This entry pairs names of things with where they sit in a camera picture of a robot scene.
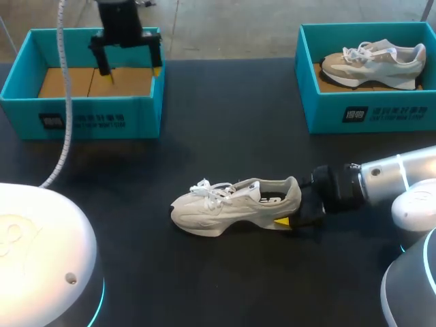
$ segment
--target sneaker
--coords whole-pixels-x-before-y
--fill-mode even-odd
[[[358,87],[374,80],[403,90],[414,90],[415,79],[425,65],[424,44],[415,48],[401,48],[388,40],[363,42],[357,49],[343,49],[343,53],[327,56],[321,63],[329,78],[347,87]]]
[[[182,230],[216,237],[237,221],[251,221],[268,230],[289,230],[275,220],[295,213],[301,190],[294,177],[284,181],[248,179],[211,185],[206,179],[171,204],[173,222]]]

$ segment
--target black tabletop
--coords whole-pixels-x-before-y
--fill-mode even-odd
[[[168,206],[204,177],[308,176],[435,143],[309,135],[292,59],[168,61],[161,138],[75,142],[52,189],[95,230],[107,287],[98,326],[385,326],[379,288],[399,255],[389,206],[291,234],[243,223],[218,238],[177,230]],[[39,185],[60,149],[21,142],[0,113],[0,181]]]

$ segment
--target cardboard insert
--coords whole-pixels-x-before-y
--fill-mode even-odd
[[[94,68],[69,68],[73,97],[133,97],[150,95],[153,71],[150,68],[120,67],[110,76]],[[65,97],[61,68],[49,68],[38,97]]]
[[[359,87],[351,88],[345,87],[336,83],[335,81],[329,79],[327,76],[321,73],[321,67],[319,63],[313,64],[313,70],[315,71],[316,79],[318,82],[318,87],[322,93],[335,93],[335,92],[368,92],[368,91],[404,91],[393,89],[380,82],[365,82]],[[419,84],[417,90],[422,90],[422,85]]]

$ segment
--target white shoelace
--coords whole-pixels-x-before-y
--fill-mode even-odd
[[[343,58],[348,63],[351,63],[354,60],[357,59],[364,59],[364,60],[373,60],[373,53],[371,52],[372,48],[365,49],[364,46],[367,46],[370,44],[370,42],[362,42],[359,44],[359,47],[357,49],[355,48],[343,48]]]
[[[203,179],[197,185],[190,187],[189,190],[196,196],[204,197],[204,208],[210,210],[223,206],[223,203],[229,203],[229,197],[235,192],[230,183],[211,185],[207,179]]]

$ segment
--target shoe sole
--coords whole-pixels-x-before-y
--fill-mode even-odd
[[[383,83],[389,87],[393,87],[394,89],[401,89],[401,90],[414,90],[416,89],[416,83],[415,79],[412,78],[397,78],[397,77],[380,77],[377,79],[370,79],[370,78],[363,78],[360,80],[354,80],[351,78],[343,78],[338,77],[332,74],[329,74],[325,70],[322,70],[322,72],[335,82],[345,85],[347,87],[358,87],[362,83],[368,82],[369,80],[376,81]]]
[[[250,221],[251,223],[254,223],[258,227],[263,228],[265,230],[291,230],[290,227],[275,223],[274,220],[277,220],[277,219],[280,219],[280,217],[274,218],[272,220],[259,217],[259,218],[253,218],[253,219],[241,219],[240,221]],[[194,235],[198,235],[198,236],[205,236],[205,237],[220,236],[221,234],[224,233],[224,231],[226,229],[228,229],[231,225],[233,225],[234,223],[237,222],[237,221],[235,221],[235,222],[229,223],[229,224],[219,224],[219,225],[217,224],[216,228],[210,229],[210,230],[196,230],[196,229],[186,228],[186,227],[179,225],[177,222],[175,222],[175,220],[173,220],[172,217],[171,217],[171,220],[181,230],[184,230],[185,232],[188,232],[190,234],[194,234]]]

